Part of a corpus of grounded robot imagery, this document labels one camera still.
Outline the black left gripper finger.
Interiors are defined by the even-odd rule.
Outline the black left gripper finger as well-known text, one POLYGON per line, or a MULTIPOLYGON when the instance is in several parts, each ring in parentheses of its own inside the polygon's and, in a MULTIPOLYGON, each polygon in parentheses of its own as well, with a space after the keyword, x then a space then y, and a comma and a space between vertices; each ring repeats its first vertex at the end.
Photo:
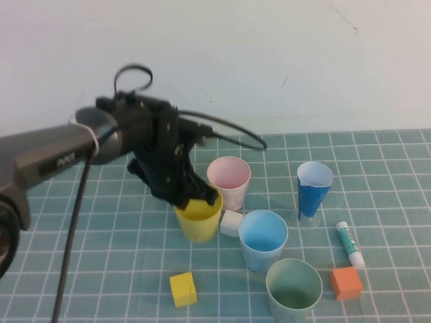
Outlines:
POLYGON ((172 204, 180 210, 185 210, 192 197, 193 195, 189 192, 178 192, 173 196, 172 204))
POLYGON ((218 197, 219 193, 217 189, 204 182, 194 187, 191 198, 199 201, 205 201, 208 205, 213 206, 218 197))

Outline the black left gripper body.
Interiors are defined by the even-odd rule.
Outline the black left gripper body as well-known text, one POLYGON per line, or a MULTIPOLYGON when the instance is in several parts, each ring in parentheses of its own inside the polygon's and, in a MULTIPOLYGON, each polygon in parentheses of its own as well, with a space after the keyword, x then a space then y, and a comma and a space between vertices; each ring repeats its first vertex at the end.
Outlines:
POLYGON ((195 140, 164 140, 139 145, 132 150, 134 158, 127 169, 150 188, 153 196, 172 205, 176 193, 192 194, 194 187, 203 183, 189 157, 195 143, 195 140))

